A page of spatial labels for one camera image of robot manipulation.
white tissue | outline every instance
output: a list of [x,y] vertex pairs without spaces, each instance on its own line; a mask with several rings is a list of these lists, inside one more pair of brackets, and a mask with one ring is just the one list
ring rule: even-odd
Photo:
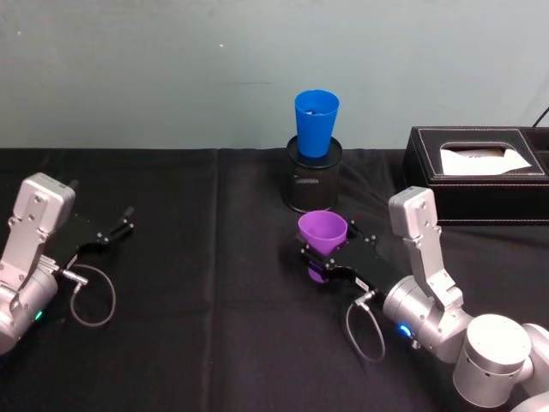
[[449,176],[490,176],[522,169],[530,164],[515,150],[480,148],[454,152],[441,149],[443,173]]

blue cup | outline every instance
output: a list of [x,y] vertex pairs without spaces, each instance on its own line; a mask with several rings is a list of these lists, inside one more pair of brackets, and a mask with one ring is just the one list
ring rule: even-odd
[[298,151],[306,157],[328,153],[340,100],[326,90],[306,90],[295,98]]

cable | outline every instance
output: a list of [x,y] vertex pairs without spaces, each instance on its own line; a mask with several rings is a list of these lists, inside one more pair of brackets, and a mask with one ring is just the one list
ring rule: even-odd
[[351,331],[351,325],[349,324],[349,319],[351,317],[351,311],[354,308],[355,303],[352,302],[351,305],[347,308],[347,314],[345,315],[345,326],[347,328],[347,335],[349,337],[349,340],[351,344],[353,345],[354,350],[356,353],[365,361],[369,361],[372,363],[378,363],[383,360],[385,357],[385,340],[383,339],[383,333],[381,332],[381,329],[379,328],[379,324],[377,323],[376,317],[371,312],[370,308],[366,305],[363,305],[361,307],[367,308],[366,313],[370,315],[371,321],[373,322],[374,326],[376,327],[377,334],[379,335],[379,342],[381,343],[381,354],[377,358],[371,358],[370,356],[366,356],[362,349],[360,349],[359,344],[357,343],[353,332]]
[[546,116],[547,113],[549,113],[549,107],[547,107],[547,109],[543,113],[541,113],[541,116],[538,117],[538,119],[535,121],[532,127],[537,127],[540,121]]
[[106,273],[103,270],[99,270],[96,267],[90,266],[88,264],[73,264],[71,269],[72,268],[87,269],[87,270],[91,270],[95,273],[98,273],[98,274],[102,275],[105,278],[105,280],[107,281],[107,283],[109,284],[109,287],[111,288],[111,292],[112,292],[111,311],[109,312],[108,316],[100,322],[96,322],[96,323],[86,322],[84,319],[82,319],[80,316],[78,316],[76,314],[75,300],[76,300],[76,296],[78,295],[78,292],[80,291],[80,288],[78,287],[80,285],[78,285],[75,288],[75,292],[72,294],[72,297],[70,298],[70,303],[69,303],[70,313],[72,313],[72,316],[75,318],[76,322],[78,322],[79,324],[82,324],[84,326],[87,326],[88,328],[97,328],[99,326],[103,326],[104,324],[106,324],[108,321],[110,321],[112,319],[112,316],[114,315],[114,311],[117,307],[117,293],[116,293],[116,290],[114,289],[114,285],[112,284],[111,279],[109,279],[109,276],[107,276]]

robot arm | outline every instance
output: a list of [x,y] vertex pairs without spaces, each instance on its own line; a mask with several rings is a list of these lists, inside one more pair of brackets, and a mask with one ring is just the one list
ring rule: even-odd
[[133,231],[133,224],[123,216],[120,224],[106,232],[109,237],[96,239],[94,234],[92,241],[79,243],[58,264],[43,252],[46,242],[69,219],[74,201],[72,187],[43,173],[34,174],[21,184],[0,260],[0,354],[11,350],[40,317],[57,292],[56,275],[76,282],[75,293],[87,284],[86,278],[68,270],[79,252],[91,245],[107,247]]
[[522,383],[531,398],[513,412],[549,412],[547,331],[499,315],[473,318],[463,311],[462,291],[443,265],[431,190],[411,187],[395,195],[389,214],[393,231],[407,246],[412,276],[398,276],[382,263],[372,247],[375,236],[365,237],[353,223],[347,242],[328,256],[310,245],[302,246],[301,253],[323,268],[326,281],[340,278],[344,269],[344,277],[354,280],[368,299],[373,296],[413,348],[423,346],[441,361],[455,363],[454,385],[470,403],[497,407]]

tissue box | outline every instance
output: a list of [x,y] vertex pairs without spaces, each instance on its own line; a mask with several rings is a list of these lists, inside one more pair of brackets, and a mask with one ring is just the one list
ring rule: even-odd
[[[495,175],[445,175],[441,149],[514,149],[529,167]],[[549,128],[413,127],[406,186],[435,193],[440,224],[549,224]]]

